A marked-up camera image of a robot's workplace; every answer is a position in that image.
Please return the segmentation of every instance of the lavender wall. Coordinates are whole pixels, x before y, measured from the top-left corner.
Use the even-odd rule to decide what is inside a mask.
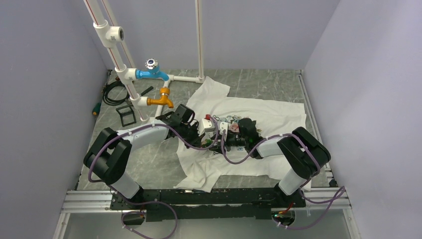
[[[106,68],[70,1],[0,7],[1,238],[52,238]]]
[[[108,1],[137,66],[154,57],[167,69],[198,68],[195,1]],[[338,2],[204,0],[204,65],[303,69]],[[107,52],[101,54],[113,67]]]
[[[342,0],[305,68],[362,238],[422,238],[422,2]]]

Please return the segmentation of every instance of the gray marble floor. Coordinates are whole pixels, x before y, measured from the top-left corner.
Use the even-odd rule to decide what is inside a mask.
[[[168,74],[179,76],[195,77],[198,70],[163,70]],[[207,69],[205,75],[210,76],[215,81],[230,86],[229,97],[256,98],[263,100],[277,100],[295,103],[304,103],[305,97],[302,93],[300,83],[294,70],[253,70],[253,69]],[[142,92],[149,86],[154,90],[147,94],[152,98],[159,96],[159,89],[163,82],[159,80],[140,80],[134,83],[138,92]],[[190,95],[192,95],[201,85],[197,83],[172,82],[170,85],[171,99],[175,106],[186,104]],[[126,94],[123,88],[113,89],[109,97],[112,99],[121,99]],[[101,112],[97,118],[91,143],[105,127],[111,127],[114,130],[127,129],[141,124],[122,127],[120,118],[115,110],[116,107],[102,104]],[[156,107],[147,107],[147,113],[154,116]],[[307,130],[315,135],[314,129],[309,119],[306,121]],[[183,172],[177,154],[177,139],[168,139],[162,143],[150,144],[136,152],[133,152],[127,164],[127,172],[134,178],[139,185],[145,189],[172,189],[186,176]],[[104,183],[90,183],[87,178],[88,169],[83,168],[80,176],[78,190],[105,190],[107,186]],[[273,187],[277,180],[268,176],[221,176],[215,188],[251,188],[251,187]],[[313,187],[327,187],[325,172],[312,181]]]

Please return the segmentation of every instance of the white cloth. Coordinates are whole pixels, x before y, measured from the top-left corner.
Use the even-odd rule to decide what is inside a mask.
[[[202,86],[188,100],[187,106],[195,111],[196,119],[206,114],[220,118],[251,118],[262,137],[292,132],[305,127],[304,104],[258,99],[227,97],[230,87],[207,77]],[[240,161],[247,152],[232,147],[227,153],[231,161]],[[186,149],[179,140],[177,156],[186,173],[186,178],[175,188],[198,189],[210,192],[221,175],[260,176],[281,180],[291,169],[285,156],[277,155],[264,159],[248,158],[241,164],[228,163],[221,154],[212,151]]]

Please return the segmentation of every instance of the yellow faucet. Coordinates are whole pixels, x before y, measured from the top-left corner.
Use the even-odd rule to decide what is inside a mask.
[[[161,105],[165,106],[168,105],[169,108],[173,108],[173,102],[169,99],[170,89],[168,87],[161,87],[160,89],[161,97],[160,99],[147,99],[147,105]]]

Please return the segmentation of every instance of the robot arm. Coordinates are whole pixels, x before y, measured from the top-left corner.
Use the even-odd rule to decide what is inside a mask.
[[[129,201],[133,203],[143,202],[142,187],[125,171],[130,153],[148,144],[162,142],[175,136],[179,136],[187,142],[186,147],[198,148],[201,147],[201,140],[205,133],[214,131],[217,126],[220,133],[214,135],[214,140],[217,137],[216,141],[220,141],[220,143],[211,146],[210,150],[212,151],[223,153],[221,140],[224,140],[224,151],[229,150],[231,146],[245,146],[246,151],[251,153],[251,157],[256,159],[285,155],[292,169],[275,187],[275,190],[279,191],[280,194],[282,192],[282,195],[291,195],[317,172],[315,163],[292,137],[277,137],[269,140],[262,138],[256,131],[256,122],[251,119],[241,119],[238,122],[239,132],[232,132],[228,130],[228,123],[217,122],[214,125],[210,121],[210,116],[200,121],[194,121],[194,118],[193,110],[184,105],[179,105],[174,112],[166,113],[157,117],[153,122],[142,126],[118,131],[105,128],[89,149],[84,164],[90,168],[102,148],[112,141],[108,146],[108,149],[112,149],[112,152],[104,150],[97,157],[93,172],[107,185],[111,185],[118,190]],[[320,166],[325,165],[330,160],[327,149],[303,127],[297,128],[292,134],[300,138],[306,148],[315,156]]]

